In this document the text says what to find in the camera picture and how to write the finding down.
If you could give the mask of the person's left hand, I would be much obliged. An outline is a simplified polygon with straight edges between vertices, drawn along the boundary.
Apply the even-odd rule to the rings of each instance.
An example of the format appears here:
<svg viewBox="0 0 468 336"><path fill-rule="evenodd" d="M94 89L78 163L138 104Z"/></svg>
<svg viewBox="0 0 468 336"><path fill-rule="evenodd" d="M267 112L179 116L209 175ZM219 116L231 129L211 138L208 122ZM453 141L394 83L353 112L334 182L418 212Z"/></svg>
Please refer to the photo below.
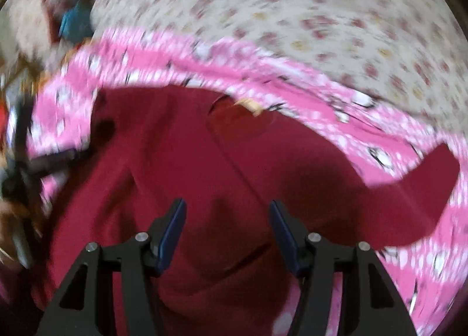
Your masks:
<svg viewBox="0 0 468 336"><path fill-rule="evenodd" d="M13 244L13 221L29 217L29 211L21 204L1 200L0 247L1 264L11 271L21 269Z"/></svg>

